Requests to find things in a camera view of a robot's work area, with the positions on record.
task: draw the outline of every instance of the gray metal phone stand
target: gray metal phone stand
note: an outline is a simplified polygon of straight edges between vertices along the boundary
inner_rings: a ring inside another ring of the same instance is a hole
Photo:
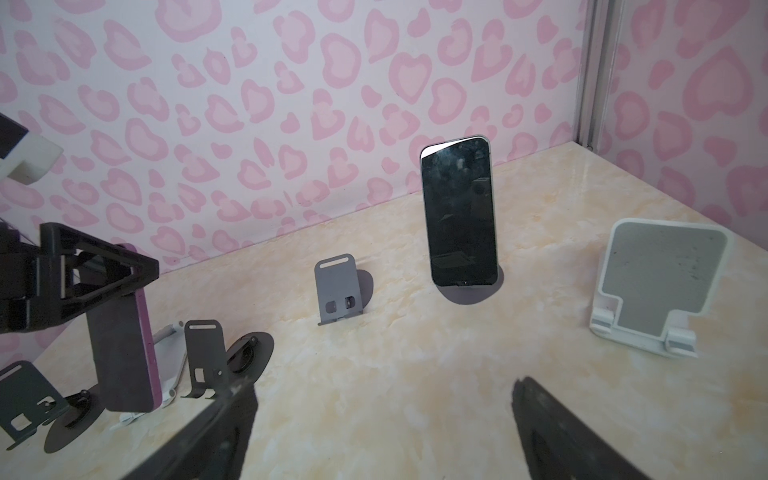
[[[504,270],[498,268],[498,280],[493,285],[476,286],[438,286],[437,290],[449,301],[458,305],[474,305],[487,299],[504,283]]]
[[[199,399],[206,389],[215,393],[239,378],[256,382],[264,372],[275,349],[275,340],[266,332],[241,336],[224,351],[221,324],[216,320],[190,320],[184,327],[187,341],[187,363],[192,391],[184,398]]]
[[[359,315],[373,297],[373,276],[358,270],[355,257],[345,253],[315,265],[320,323],[326,325]]]
[[[61,394],[26,360],[0,370],[0,428],[13,439],[12,450],[69,410]]]

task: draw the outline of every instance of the black stand base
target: black stand base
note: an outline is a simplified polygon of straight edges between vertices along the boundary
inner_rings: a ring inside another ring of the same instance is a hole
[[[98,394],[97,384],[88,390],[66,397],[70,409],[57,418],[48,430],[43,447],[45,453],[58,452],[93,425],[104,411],[104,405],[99,401]]]
[[[247,377],[256,382],[264,372],[275,350],[275,340],[266,332],[251,332],[241,336],[227,350],[227,365],[232,376]]]
[[[437,290],[442,295],[457,305],[474,305],[487,299],[494,293],[498,292],[498,289],[502,288],[504,283],[504,270],[501,267],[498,268],[498,280],[493,285],[478,285],[478,286],[438,286]]]

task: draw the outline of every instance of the purple phone case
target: purple phone case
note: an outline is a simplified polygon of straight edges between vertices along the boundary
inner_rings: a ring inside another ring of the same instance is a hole
[[[154,355],[154,341],[152,340],[152,325],[149,323],[149,311],[147,310],[147,300],[144,297],[144,289],[136,290],[136,307],[139,312],[139,322],[141,323],[141,338],[144,340],[144,354],[147,359],[147,371],[149,372],[149,382],[152,387],[152,399],[154,400],[152,409],[160,407],[163,402],[163,389],[160,384],[160,370],[157,367],[157,357]]]
[[[129,243],[121,247],[136,251]],[[151,412],[160,407],[163,390],[144,289],[109,300],[88,312],[87,317],[96,374],[106,409]]]

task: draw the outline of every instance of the white phone stand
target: white phone stand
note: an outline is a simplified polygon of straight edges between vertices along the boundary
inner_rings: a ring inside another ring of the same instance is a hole
[[[184,372],[187,360],[187,343],[184,341],[184,322],[166,325],[153,336],[154,355],[157,358],[157,370],[160,374],[160,386],[163,390],[161,408],[170,405],[176,398],[176,387]],[[144,413],[123,412],[120,422],[112,428],[122,427],[133,422]]]
[[[733,248],[720,225],[625,218],[601,258],[589,328],[667,357],[697,357],[688,316],[705,314]]]

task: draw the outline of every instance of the rectangular cutout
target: rectangular cutout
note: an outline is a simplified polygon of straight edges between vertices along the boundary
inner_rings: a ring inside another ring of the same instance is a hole
[[[328,266],[339,265],[341,263],[346,263],[348,261],[349,261],[348,257],[343,257],[343,258],[339,258],[338,260],[334,260],[333,262],[321,263],[320,264],[320,268],[326,268]]]
[[[21,365],[17,365],[15,367],[13,367],[13,369],[11,369],[11,371],[3,373],[3,375],[0,376],[0,382],[2,382],[3,380],[7,379],[9,376],[13,375],[14,372],[18,372],[21,369],[22,369],[22,366]]]
[[[11,420],[11,426],[16,429],[17,432],[20,432],[27,427],[29,427],[32,424],[32,422],[27,419],[27,417],[24,416],[23,413],[19,413],[16,418]]]

